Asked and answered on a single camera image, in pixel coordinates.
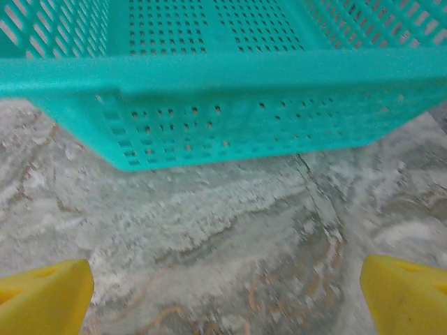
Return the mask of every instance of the yellow plastic object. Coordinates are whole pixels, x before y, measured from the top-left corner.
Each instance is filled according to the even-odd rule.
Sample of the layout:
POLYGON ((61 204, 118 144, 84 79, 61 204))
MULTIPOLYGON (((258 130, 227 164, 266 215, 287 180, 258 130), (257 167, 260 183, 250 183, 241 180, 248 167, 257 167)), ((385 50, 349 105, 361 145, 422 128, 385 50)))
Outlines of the yellow plastic object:
POLYGON ((77 335, 93 294, 86 260, 0 279, 1 335, 77 335))
POLYGON ((360 277, 379 335, 446 335, 447 271, 369 256, 360 277))

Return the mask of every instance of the plastic basket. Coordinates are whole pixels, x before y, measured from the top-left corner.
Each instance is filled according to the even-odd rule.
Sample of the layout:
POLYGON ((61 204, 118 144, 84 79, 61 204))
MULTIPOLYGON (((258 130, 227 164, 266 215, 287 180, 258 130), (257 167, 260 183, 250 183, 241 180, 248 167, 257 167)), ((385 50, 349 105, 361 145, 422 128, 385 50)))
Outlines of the plastic basket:
POLYGON ((120 170, 363 146, 447 98, 444 0, 0 5, 0 96, 120 170))

